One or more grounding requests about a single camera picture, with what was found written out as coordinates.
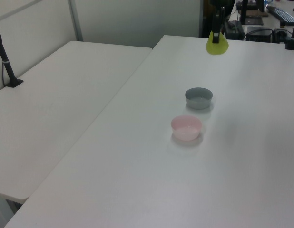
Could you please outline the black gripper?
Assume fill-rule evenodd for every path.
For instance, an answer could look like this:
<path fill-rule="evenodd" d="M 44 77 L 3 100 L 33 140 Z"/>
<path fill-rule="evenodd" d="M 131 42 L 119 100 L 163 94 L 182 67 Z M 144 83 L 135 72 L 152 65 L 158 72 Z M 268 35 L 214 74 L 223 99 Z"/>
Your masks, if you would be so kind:
<path fill-rule="evenodd" d="M 234 0 L 209 0 L 209 4 L 213 5 L 216 9 L 213 15 L 213 24 L 212 24 L 212 32 L 213 32 L 213 41 L 212 43 L 219 43 L 219 37 L 221 33 L 221 26 L 224 22 L 225 16 L 225 7 L 232 6 L 234 4 Z"/>

